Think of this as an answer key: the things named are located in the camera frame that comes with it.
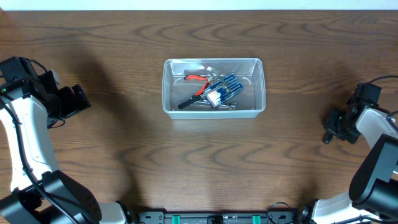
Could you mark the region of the black yellow screwdriver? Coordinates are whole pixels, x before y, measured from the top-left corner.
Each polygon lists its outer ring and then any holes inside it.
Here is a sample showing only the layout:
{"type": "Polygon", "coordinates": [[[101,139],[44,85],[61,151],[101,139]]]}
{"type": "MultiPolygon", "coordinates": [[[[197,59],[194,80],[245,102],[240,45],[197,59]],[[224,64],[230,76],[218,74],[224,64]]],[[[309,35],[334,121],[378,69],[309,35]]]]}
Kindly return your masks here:
{"type": "Polygon", "coordinates": [[[324,144],[329,144],[333,139],[333,134],[326,132],[322,138],[324,144]]]}

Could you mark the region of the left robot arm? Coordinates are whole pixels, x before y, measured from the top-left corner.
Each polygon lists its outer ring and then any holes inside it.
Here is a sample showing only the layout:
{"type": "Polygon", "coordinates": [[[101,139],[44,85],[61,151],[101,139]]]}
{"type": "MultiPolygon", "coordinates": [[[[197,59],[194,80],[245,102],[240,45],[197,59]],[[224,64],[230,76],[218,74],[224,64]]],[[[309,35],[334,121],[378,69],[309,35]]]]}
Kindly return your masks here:
{"type": "Polygon", "coordinates": [[[1,122],[12,159],[11,194],[1,199],[9,223],[139,223],[121,202],[99,203],[60,170],[49,136],[57,123],[91,105],[80,85],[59,87],[58,75],[38,75],[37,61],[1,62],[1,122]]]}

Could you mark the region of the small claw hammer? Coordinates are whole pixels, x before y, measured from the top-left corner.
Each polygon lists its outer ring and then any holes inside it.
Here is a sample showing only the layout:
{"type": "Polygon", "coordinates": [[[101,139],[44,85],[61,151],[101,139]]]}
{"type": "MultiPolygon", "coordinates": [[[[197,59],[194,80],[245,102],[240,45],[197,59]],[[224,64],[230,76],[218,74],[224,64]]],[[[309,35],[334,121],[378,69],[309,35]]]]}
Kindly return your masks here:
{"type": "Polygon", "coordinates": [[[230,88],[228,86],[228,84],[224,81],[224,80],[220,80],[217,79],[217,83],[215,83],[214,85],[208,87],[207,89],[203,90],[203,93],[200,95],[193,95],[189,100],[181,103],[178,105],[178,109],[182,110],[186,107],[188,107],[189,105],[194,104],[197,101],[200,101],[202,98],[205,98],[207,95],[209,95],[210,93],[213,92],[217,92],[220,89],[226,90],[226,91],[230,91],[230,88]]]}

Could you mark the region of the blue screwdriver set case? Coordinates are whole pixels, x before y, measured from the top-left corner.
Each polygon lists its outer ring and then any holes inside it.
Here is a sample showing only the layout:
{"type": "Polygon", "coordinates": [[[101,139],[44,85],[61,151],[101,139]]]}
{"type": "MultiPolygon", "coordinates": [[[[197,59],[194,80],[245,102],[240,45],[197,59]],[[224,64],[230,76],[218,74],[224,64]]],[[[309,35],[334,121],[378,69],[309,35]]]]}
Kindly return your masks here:
{"type": "Polygon", "coordinates": [[[218,79],[214,85],[205,91],[205,99],[212,107],[217,107],[232,99],[244,90],[244,85],[233,73],[218,79]]]}

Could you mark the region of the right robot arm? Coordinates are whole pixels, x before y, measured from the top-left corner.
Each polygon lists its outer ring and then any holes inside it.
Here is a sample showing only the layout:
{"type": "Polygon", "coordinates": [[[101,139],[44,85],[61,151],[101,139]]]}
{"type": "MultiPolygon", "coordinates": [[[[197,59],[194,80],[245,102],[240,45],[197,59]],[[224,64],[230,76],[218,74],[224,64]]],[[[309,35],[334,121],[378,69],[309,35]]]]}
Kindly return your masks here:
{"type": "Polygon", "coordinates": [[[360,136],[369,154],[347,192],[317,200],[298,213],[299,223],[397,223],[397,125],[394,115],[379,107],[381,87],[360,83],[344,110],[333,110],[323,123],[323,142],[333,138],[354,144],[360,136]]]}

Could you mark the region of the silver double ring wrench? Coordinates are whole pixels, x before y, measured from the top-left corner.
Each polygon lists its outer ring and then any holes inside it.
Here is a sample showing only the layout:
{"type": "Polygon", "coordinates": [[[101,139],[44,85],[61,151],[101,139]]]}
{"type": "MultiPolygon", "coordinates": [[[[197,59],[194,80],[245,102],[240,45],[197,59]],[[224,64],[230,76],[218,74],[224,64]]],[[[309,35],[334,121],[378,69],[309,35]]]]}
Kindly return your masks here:
{"type": "MultiPolygon", "coordinates": [[[[196,105],[200,105],[200,106],[210,106],[213,107],[213,105],[208,101],[208,100],[201,100],[201,101],[197,101],[195,102],[196,105]]],[[[221,103],[218,106],[216,106],[217,108],[229,108],[229,109],[235,109],[235,107],[237,107],[237,102],[230,102],[230,103],[221,103]]]]}

